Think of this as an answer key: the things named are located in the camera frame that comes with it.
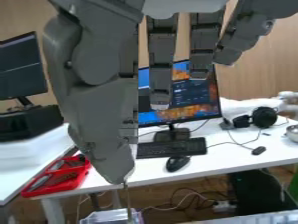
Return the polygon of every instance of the keyboard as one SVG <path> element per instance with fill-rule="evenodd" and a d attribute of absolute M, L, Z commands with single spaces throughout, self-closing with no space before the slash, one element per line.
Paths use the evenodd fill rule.
<path fill-rule="evenodd" d="M 298 224 L 298 210 L 201 221 L 197 224 Z"/>
<path fill-rule="evenodd" d="M 171 142 L 139 143 L 138 159 L 172 156 L 196 156 L 208 153 L 205 138 L 192 138 Z"/>

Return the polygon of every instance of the headphones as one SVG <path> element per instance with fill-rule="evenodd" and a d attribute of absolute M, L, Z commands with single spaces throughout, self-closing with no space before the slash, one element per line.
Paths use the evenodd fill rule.
<path fill-rule="evenodd" d="M 232 123 L 235 128 L 248 128 L 255 124 L 259 128 L 269 128 L 277 122 L 277 110 L 271 107 L 259 107 L 252 116 L 244 115 L 233 119 Z"/>

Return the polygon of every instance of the black box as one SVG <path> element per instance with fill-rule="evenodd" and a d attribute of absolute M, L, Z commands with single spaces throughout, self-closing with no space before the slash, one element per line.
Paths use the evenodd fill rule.
<path fill-rule="evenodd" d="M 58 105 L 0 114 L 0 142 L 30 139 L 48 132 L 64 119 Z"/>

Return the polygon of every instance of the monitor screen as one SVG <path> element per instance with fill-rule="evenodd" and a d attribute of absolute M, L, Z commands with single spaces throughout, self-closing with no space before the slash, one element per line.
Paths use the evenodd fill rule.
<path fill-rule="evenodd" d="M 221 117 L 216 68 L 207 80 L 191 80 L 190 61 L 175 64 L 168 110 L 151 109 L 150 68 L 139 71 L 139 126 L 150 127 Z"/>
<path fill-rule="evenodd" d="M 0 100 L 47 91 L 35 32 L 0 41 Z"/>

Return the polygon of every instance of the black device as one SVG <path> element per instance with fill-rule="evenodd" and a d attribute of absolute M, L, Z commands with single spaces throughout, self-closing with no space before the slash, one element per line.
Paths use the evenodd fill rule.
<path fill-rule="evenodd" d="M 47 91 L 37 33 L 0 41 L 0 100 Z"/>
<path fill-rule="evenodd" d="M 269 128 L 277 122 L 277 111 L 271 107 L 259 107 L 252 116 L 243 115 L 233 119 L 235 128 L 248 128 L 251 124 L 255 124 L 259 128 Z"/>
<path fill-rule="evenodd" d="M 208 153 L 205 138 L 192 138 L 172 142 L 139 143 L 138 159 L 172 156 L 196 156 Z"/>
<path fill-rule="evenodd" d="M 174 93 L 168 110 L 151 109 L 150 68 L 139 71 L 139 127 L 168 125 L 170 130 L 155 135 L 155 142 L 187 140 L 191 138 L 188 128 L 176 128 L 176 123 L 207 120 L 221 117 L 221 105 L 216 68 L 207 80 L 192 80 L 190 61 L 180 61 L 174 66 Z"/>
<path fill-rule="evenodd" d="M 191 161 L 190 156 L 172 156 L 167 162 L 167 170 L 174 173 L 179 171 Z"/>
<path fill-rule="evenodd" d="M 268 169 L 263 170 L 264 172 L 251 170 L 229 174 L 240 216 L 298 209 L 296 200 L 271 176 Z"/>
<path fill-rule="evenodd" d="M 35 106 L 27 96 L 48 91 L 35 32 L 0 42 L 0 100 L 18 99 L 22 107 L 0 113 L 0 142 L 33 138 L 63 122 L 58 105 Z"/>
<path fill-rule="evenodd" d="M 37 137 L 59 127 L 63 122 L 58 105 L 0 113 L 0 142 Z"/>

